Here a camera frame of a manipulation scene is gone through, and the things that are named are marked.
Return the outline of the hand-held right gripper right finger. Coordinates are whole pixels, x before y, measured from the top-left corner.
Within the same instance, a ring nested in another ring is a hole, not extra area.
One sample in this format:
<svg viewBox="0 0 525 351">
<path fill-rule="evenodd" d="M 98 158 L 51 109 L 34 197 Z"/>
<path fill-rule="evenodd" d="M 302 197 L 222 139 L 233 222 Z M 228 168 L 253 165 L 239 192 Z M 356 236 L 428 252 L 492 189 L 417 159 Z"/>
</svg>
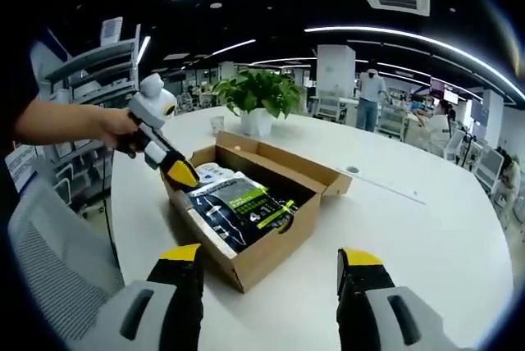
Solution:
<svg viewBox="0 0 525 351">
<path fill-rule="evenodd" d="M 342 350 L 458 350 L 443 320 L 411 289 L 396 286 L 382 261 L 341 248 L 336 321 Z"/>
</svg>

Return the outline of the person's left hand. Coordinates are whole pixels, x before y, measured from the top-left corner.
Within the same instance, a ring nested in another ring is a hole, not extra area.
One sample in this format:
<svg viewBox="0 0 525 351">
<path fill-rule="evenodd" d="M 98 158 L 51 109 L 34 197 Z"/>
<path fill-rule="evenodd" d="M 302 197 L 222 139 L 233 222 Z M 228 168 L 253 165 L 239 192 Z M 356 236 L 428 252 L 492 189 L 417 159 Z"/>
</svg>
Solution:
<svg viewBox="0 0 525 351">
<path fill-rule="evenodd" d="M 129 137 L 139 129 L 127 110 L 99 108 L 95 125 L 97 140 L 102 141 L 108 148 L 127 154 L 130 158 L 136 157 L 139 151 L 136 145 L 122 143 L 123 137 Z"/>
</svg>

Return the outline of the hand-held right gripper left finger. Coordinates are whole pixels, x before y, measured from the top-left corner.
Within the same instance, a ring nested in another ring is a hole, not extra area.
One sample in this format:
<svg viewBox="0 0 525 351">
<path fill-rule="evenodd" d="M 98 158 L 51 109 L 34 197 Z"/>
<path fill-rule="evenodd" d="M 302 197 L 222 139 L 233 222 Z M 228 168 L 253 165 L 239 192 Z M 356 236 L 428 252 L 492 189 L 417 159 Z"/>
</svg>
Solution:
<svg viewBox="0 0 525 351">
<path fill-rule="evenodd" d="M 203 320 L 200 244 L 172 248 L 146 280 L 136 280 L 99 311 L 93 350 L 196 350 Z"/>
</svg>

